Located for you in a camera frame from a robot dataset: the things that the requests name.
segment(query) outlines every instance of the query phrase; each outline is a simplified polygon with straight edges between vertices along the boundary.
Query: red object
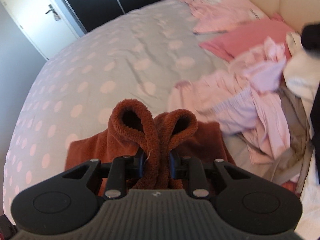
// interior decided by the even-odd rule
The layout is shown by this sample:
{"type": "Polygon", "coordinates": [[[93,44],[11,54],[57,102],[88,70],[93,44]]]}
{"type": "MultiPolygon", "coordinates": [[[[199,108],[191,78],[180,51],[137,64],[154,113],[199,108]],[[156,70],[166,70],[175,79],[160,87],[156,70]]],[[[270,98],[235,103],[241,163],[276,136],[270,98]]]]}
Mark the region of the red object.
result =
{"type": "Polygon", "coordinates": [[[195,156],[203,162],[210,163],[219,158],[235,164],[223,142],[218,123],[198,122],[188,110],[163,113],[153,119],[141,102],[126,99],[113,110],[107,130],[71,143],[65,169],[92,158],[109,163],[119,156],[135,155],[139,147],[148,160],[143,178],[133,186],[137,189],[182,188],[180,180],[170,178],[169,152],[172,149],[181,156],[195,156]]]}

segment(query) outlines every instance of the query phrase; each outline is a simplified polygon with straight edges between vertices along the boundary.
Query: pink pillowcase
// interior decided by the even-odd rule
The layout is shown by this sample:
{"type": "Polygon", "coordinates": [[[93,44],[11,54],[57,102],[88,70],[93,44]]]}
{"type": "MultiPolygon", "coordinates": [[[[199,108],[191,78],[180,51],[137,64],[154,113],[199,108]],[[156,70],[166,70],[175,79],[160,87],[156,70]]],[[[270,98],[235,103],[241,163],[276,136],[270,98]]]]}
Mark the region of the pink pillowcase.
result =
{"type": "Polygon", "coordinates": [[[290,59],[291,54],[285,41],[287,32],[294,32],[294,30],[278,16],[273,19],[263,18],[212,40],[202,42],[199,46],[230,62],[239,54],[263,44],[265,39],[270,37],[275,43],[284,43],[285,55],[287,59],[290,59]]]}

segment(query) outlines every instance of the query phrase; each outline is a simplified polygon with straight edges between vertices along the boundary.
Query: door handle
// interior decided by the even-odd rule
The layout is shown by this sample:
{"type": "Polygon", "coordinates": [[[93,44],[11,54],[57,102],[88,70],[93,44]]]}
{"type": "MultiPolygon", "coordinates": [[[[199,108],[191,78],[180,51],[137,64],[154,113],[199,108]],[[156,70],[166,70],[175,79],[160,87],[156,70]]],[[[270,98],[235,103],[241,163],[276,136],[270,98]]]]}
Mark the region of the door handle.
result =
{"type": "Polygon", "coordinates": [[[51,11],[52,11],[53,13],[56,13],[56,11],[55,11],[55,9],[53,8],[52,4],[49,4],[48,6],[49,6],[50,10],[47,11],[45,14],[48,14],[48,13],[50,13],[51,11]]]}
{"type": "Polygon", "coordinates": [[[49,6],[50,10],[47,11],[45,14],[48,14],[49,12],[53,12],[53,17],[54,17],[54,19],[55,19],[56,21],[61,20],[59,14],[56,12],[56,10],[53,8],[53,6],[52,6],[51,4],[49,4],[48,6],[49,6]]]}

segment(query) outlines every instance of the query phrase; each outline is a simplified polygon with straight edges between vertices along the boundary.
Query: bed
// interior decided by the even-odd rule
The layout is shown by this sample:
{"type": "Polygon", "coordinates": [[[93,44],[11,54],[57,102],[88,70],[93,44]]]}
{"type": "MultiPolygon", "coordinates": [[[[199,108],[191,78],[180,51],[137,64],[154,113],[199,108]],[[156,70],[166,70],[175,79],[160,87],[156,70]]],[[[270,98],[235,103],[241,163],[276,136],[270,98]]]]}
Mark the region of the bed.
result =
{"type": "MultiPolygon", "coordinates": [[[[297,31],[307,22],[320,21],[320,0],[251,1],[269,16],[280,13],[297,31]]],[[[223,60],[198,46],[218,34],[194,35],[196,21],[187,4],[164,0],[95,29],[44,65],[21,110],[6,157],[4,213],[11,221],[15,195],[62,172],[69,144],[104,130],[119,101],[136,98],[155,116],[166,111],[177,81],[195,81],[226,68],[223,60]]],[[[235,149],[228,138],[226,144],[236,163],[247,167],[249,158],[239,159],[244,149],[235,149]]],[[[320,236],[315,173],[313,157],[297,227],[297,233],[310,240],[320,236]]]]}

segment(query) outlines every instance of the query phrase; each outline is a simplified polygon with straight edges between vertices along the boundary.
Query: white cloth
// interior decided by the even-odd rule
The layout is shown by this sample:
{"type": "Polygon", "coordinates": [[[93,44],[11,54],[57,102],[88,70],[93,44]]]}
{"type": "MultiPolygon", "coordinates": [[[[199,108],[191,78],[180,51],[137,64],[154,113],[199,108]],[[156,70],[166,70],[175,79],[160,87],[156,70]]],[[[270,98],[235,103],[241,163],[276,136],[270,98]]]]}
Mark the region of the white cloth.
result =
{"type": "MultiPolygon", "coordinates": [[[[300,39],[297,35],[293,36],[287,36],[292,59],[284,69],[284,78],[287,87],[301,97],[309,119],[310,136],[312,138],[314,133],[310,113],[320,82],[320,57],[310,55],[301,49],[300,39]]],[[[315,152],[313,152],[309,173],[300,198],[303,213],[295,230],[305,240],[317,240],[320,236],[320,185],[318,182],[315,152]]]]}

